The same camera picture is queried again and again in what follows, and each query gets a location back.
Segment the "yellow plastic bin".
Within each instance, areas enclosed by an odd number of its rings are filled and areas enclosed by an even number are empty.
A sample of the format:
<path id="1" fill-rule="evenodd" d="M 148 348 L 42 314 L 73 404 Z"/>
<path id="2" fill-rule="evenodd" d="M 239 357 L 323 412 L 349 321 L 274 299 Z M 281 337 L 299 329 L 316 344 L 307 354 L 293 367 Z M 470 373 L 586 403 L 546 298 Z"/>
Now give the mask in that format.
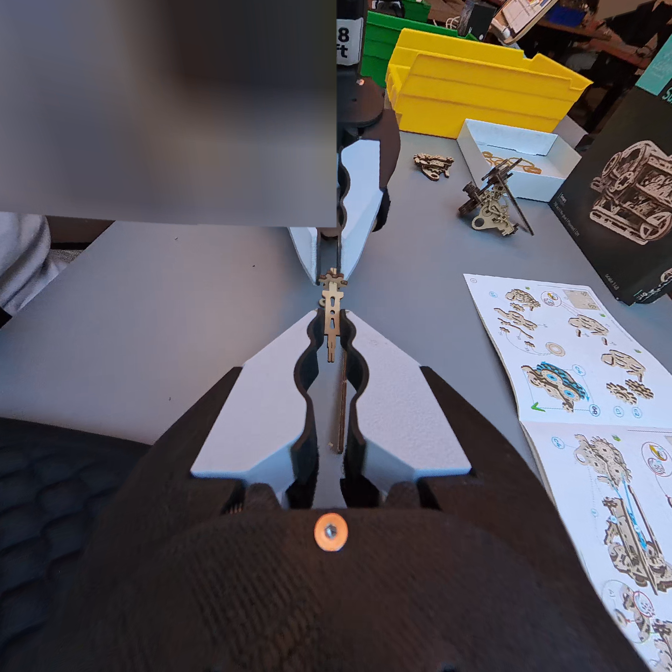
<path id="1" fill-rule="evenodd" d="M 399 130 L 447 139 L 465 120 L 552 132 L 591 84 L 544 55 L 409 28 L 386 73 Z"/>

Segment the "background document stand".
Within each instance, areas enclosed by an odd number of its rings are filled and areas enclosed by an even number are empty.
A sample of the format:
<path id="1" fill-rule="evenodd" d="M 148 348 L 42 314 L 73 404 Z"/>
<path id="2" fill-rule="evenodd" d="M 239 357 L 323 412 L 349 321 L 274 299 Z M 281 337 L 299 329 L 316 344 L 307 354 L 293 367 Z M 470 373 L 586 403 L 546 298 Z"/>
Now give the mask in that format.
<path id="1" fill-rule="evenodd" d="M 504 46 L 515 45 L 558 1 L 502 1 L 490 32 Z"/>

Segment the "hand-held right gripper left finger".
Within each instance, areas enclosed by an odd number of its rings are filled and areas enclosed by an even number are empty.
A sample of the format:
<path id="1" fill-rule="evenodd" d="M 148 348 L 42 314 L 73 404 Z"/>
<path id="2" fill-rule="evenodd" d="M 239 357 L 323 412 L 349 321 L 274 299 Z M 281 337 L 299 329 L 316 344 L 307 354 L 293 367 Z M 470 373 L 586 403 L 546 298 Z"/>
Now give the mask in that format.
<path id="1" fill-rule="evenodd" d="M 319 308 L 244 363 L 191 466 L 193 477 L 266 484 L 281 507 L 310 507 L 319 451 L 308 389 L 323 341 Z"/>

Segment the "black honeycomb cushion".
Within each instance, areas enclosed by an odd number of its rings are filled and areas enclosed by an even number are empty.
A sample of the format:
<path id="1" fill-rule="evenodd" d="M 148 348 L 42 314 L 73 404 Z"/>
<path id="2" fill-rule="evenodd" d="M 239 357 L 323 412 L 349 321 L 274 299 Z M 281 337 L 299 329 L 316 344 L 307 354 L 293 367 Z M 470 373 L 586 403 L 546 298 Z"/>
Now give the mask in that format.
<path id="1" fill-rule="evenodd" d="M 145 443 L 1 419 L 1 670 L 27 671 Z"/>

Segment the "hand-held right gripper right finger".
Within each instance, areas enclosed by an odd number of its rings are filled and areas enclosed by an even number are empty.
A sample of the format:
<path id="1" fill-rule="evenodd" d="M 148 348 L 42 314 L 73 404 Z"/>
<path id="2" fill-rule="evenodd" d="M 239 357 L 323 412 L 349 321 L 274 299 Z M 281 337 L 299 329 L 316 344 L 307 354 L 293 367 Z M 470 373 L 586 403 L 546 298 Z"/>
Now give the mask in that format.
<path id="1" fill-rule="evenodd" d="M 351 311 L 341 311 L 349 403 L 341 493 L 375 508 L 399 483 L 462 476 L 471 463 L 421 365 Z"/>

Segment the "assembly instruction booklet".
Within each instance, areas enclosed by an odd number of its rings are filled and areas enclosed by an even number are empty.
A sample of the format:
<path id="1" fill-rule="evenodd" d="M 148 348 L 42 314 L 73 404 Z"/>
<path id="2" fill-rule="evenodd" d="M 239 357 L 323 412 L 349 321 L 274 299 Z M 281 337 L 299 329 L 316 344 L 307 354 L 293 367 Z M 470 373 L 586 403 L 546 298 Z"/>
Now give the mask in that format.
<path id="1" fill-rule="evenodd" d="M 612 620 L 671 670 L 671 374 L 589 287 L 465 274 L 542 481 Z"/>

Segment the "small wooden part assembly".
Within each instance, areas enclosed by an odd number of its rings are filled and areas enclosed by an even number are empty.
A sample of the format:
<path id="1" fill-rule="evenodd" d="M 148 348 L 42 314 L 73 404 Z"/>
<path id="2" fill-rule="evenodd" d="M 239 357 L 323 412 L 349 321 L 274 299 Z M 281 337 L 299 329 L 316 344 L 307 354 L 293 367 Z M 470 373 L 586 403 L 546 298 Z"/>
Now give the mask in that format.
<path id="1" fill-rule="evenodd" d="M 438 182 L 442 176 L 449 179 L 454 158 L 451 156 L 417 153 L 413 156 L 413 162 L 425 177 L 432 182 Z"/>

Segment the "long flat wooden stick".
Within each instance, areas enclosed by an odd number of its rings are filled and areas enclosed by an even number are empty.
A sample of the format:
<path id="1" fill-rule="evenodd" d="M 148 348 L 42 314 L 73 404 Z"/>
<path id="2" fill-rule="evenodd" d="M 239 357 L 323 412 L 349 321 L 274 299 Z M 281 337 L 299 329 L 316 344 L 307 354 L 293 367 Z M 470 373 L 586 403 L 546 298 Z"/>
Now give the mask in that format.
<path id="1" fill-rule="evenodd" d="M 335 444 L 335 453 L 341 455 L 345 449 L 346 437 L 346 421 L 348 412 L 348 353 L 342 350 L 341 354 L 341 368 L 339 374 L 338 384 L 338 422 L 337 422 L 337 442 Z"/>

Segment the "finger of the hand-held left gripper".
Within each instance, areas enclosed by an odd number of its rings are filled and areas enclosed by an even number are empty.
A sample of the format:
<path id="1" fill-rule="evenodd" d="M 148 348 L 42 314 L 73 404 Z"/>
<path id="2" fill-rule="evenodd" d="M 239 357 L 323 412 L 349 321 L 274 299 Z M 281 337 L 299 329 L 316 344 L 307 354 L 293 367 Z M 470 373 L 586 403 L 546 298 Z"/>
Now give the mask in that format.
<path id="1" fill-rule="evenodd" d="M 311 284 L 318 284 L 320 275 L 320 232 L 315 227 L 288 227 L 290 237 L 304 271 Z"/>
<path id="2" fill-rule="evenodd" d="M 362 256 L 382 202 L 380 141 L 360 139 L 341 151 L 341 164 L 349 178 L 342 199 L 345 226 L 341 233 L 340 269 L 348 280 Z"/>

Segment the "slotted wooden axle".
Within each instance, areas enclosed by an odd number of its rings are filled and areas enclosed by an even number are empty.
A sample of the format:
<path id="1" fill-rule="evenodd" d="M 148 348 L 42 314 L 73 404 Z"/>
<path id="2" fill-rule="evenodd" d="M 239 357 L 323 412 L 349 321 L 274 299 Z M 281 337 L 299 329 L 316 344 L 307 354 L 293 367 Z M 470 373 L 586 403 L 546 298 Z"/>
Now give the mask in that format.
<path id="1" fill-rule="evenodd" d="M 321 305 L 324 307 L 324 335 L 327 339 L 327 360 L 335 363 L 337 338 L 340 336 L 341 300 L 344 292 L 343 283 L 339 280 L 324 280 Z"/>

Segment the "black model kit box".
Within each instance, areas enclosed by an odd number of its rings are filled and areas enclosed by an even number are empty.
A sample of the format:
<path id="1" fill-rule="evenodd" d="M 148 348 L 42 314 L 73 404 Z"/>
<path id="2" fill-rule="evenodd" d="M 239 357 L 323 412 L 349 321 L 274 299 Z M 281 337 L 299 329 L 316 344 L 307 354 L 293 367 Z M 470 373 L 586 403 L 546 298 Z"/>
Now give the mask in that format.
<path id="1" fill-rule="evenodd" d="M 619 301 L 671 292 L 671 38 L 550 207 Z"/>

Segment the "dark wooden model assembly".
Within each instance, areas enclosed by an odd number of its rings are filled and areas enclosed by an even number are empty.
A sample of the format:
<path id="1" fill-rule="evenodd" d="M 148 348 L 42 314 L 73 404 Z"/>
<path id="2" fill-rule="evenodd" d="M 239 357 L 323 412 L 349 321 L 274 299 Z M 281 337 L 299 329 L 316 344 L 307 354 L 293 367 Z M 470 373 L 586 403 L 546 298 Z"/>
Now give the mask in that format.
<path id="1" fill-rule="evenodd" d="M 522 161 L 522 158 L 506 159 L 490 169 L 480 186 L 471 181 L 463 188 L 468 199 L 458 208 L 458 215 L 466 218 L 474 213 L 471 227 L 475 231 L 496 229 L 502 236 L 516 233 L 519 225 L 511 220 L 509 214 L 509 206 L 513 206 L 525 230 L 534 235 L 532 225 L 508 187 L 509 178 Z"/>

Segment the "green plastic bin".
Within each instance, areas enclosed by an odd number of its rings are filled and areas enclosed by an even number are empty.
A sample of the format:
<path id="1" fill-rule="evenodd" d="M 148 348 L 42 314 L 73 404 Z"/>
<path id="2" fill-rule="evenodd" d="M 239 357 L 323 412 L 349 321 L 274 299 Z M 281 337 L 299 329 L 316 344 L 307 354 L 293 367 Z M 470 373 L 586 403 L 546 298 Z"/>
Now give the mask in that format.
<path id="1" fill-rule="evenodd" d="M 386 73 L 402 29 L 476 41 L 453 29 L 462 1 L 370 1 L 366 18 L 361 73 L 386 87 Z"/>

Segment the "white cardboard tray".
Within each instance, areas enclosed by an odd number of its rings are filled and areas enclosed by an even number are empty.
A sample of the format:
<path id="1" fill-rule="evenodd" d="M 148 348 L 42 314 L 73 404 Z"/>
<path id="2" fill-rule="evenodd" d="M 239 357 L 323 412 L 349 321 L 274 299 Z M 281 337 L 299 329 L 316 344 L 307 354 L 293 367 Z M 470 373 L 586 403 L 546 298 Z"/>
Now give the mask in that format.
<path id="1" fill-rule="evenodd" d="M 580 160 L 556 133 L 466 119 L 457 143 L 476 185 L 492 167 L 522 158 L 508 180 L 517 199 L 549 202 Z"/>

